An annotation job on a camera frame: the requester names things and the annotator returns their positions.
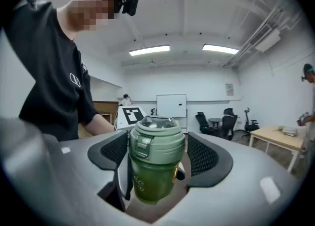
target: green water bottle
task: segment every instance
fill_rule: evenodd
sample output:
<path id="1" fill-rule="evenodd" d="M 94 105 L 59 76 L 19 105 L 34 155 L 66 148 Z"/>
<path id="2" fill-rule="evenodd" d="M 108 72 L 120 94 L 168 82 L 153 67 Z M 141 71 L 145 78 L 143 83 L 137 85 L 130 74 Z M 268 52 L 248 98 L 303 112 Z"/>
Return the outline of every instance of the green water bottle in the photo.
<path id="1" fill-rule="evenodd" d="M 173 118 L 146 116 L 130 133 L 129 156 L 137 198 L 156 204 L 174 186 L 185 136 Z"/>

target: white wall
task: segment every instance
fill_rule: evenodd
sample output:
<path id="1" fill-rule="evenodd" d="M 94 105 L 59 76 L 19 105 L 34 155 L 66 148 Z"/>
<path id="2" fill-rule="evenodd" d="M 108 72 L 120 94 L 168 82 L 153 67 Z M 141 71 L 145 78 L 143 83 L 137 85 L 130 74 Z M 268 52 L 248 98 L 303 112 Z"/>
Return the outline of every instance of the white wall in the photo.
<path id="1" fill-rule="evenodd" d="M 112 61 L 110 57 L 100 59 L 83 52 L 81 52 L 81 56 L 83 63 L 89 71 L 89 75 L 118 87 L 124 86 L 124 72 L 119 61 Z"/>
<path id="2" fill-rule="evenodd" d="M 301 81 L 305 63 L 315 65 L 314 37 L 307 26 L 282 32 L 282 39 L 257 53 L 239 69 L 243 109 L 260 127 L 296 127 L 300 115 L 312 109 L 312 86 Z"/>
<path id="3" fill-rule="evenodd" d="M 163 67 L 127 72 L 126 94 L 134 101 L 156 101 L 157 95 L 187 95 L 187 101 L 239 100 L 237 74 L 225 68 L 201 66 Z M 225 84 L 233 83 L 234 96 L 227 97 Z"/>
<path id="4" fill-rule="evenodd" d="M 91 95 L 93 101 L 118 101 L 119 87 L 91 76 Z"/>
<path id="5" fill-rule="evenodd" d="M 125 74 L 124 94 L 129 94 L 135 105 L 147 114 L 156 108 L 157 95 L 187 95 L 188 131 L 199 132 L 195 118 L 198 111 L 206 118 L 220 118 L 226 108 L 244 118 L 239 109 L 240 87 L 237 74 L 230 69 L 196 67 L 164 67 L 145 71 L 130 71 Z M 234 85 L 234 96 L 227 97 L 225 84 Z"/>

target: black office chair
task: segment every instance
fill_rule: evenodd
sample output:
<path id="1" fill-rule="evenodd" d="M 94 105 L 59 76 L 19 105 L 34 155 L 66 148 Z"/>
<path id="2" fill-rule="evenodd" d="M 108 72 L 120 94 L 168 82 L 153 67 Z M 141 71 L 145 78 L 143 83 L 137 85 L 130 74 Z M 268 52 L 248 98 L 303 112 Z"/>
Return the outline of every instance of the black office chair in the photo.
<path id="1" fill-rule="evenodd" d="M 258 122 L 257 120 L 251 120 L 251 124 L 250 124 L 250 121 L 248 120 L 248 113 L 249 113 L 250 109 L 247 107 L 247 110 L 244 110 L 245 114 L 246 114 L 246 123 L 245 123 L 245 126 L 244 126 L 244 130 L 247 134 L 243 135 L 243 137 L 250 137 L 251 135 L 251 131 L 254 131 L 254 130 L 257 130 L 259 129 L 259 126 L 258 126 Z"/>
<path id="2" fill-rule="evenodd" d="M 223 115 L 225 115 L 225 116 L 232 116 L 232 115 L 234 115 L 233 109 L 232 109 L 232 108 L 227 108 L 227 109 L 225 109 L 225 110 L 223 111 Z"/>
<path id="3" fill-rule="evenodd" d="M 222 118 L 222 127 L 220 127 L 220 130 L 219 130 L 219 137 L 231 141 L 234 136 L 233 128 L 235 126 L 236 120 L 237 120 L 237 115 L 224 116 Z"/>
<path id="4" fill-rule="evenodd" d="M 195 116 L 200 125 L 200 131 L 202 134 L 214 135 L 215 130 L 213 127 L 209 127 L 205 114 L 198 112 Z"/>

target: person in background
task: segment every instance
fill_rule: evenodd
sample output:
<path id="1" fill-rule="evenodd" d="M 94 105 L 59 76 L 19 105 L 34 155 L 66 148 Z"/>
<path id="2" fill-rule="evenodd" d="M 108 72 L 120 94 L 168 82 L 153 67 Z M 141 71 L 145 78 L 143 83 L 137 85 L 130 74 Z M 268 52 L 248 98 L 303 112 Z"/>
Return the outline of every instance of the person in background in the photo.
<path id="1" fill-rule="evenodd" d="M 123 106 L 130 106 L 130 105 L 132 105 L 132 100 L 127 94 L 124 94 L 124 99 L 122 100 L 122 105 Z"/>
<path id="2" fill-rule="evenodd" d="M 304 78 L 309 83 L 313 84 L 313 108 L 310 116 L 306 117 L 304 120 L 299 120 L 299 126 L 305 126 L 309 123 L 308 137 L 309 142 L 307 144 L 307 165 L 308 168 L 311 166 L 315 154 L 315 71 L 311 64 L 305 64 L 303 68 Z"/>

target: logo on shirt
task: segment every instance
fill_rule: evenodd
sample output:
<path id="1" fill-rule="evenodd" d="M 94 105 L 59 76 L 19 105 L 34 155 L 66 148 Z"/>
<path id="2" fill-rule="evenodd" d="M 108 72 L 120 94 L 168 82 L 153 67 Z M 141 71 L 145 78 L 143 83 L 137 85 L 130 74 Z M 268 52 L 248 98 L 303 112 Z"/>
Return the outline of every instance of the logo on shirt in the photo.
<path id="1" fill-rule="evenodd" d="M 79 78 L 76 77 L 74 74 L 70 73 L 70 80 L 73 82 L 75 85 L 77 85 L 79 88 L 81 87 L 81 83 L 79 81 Z"/>

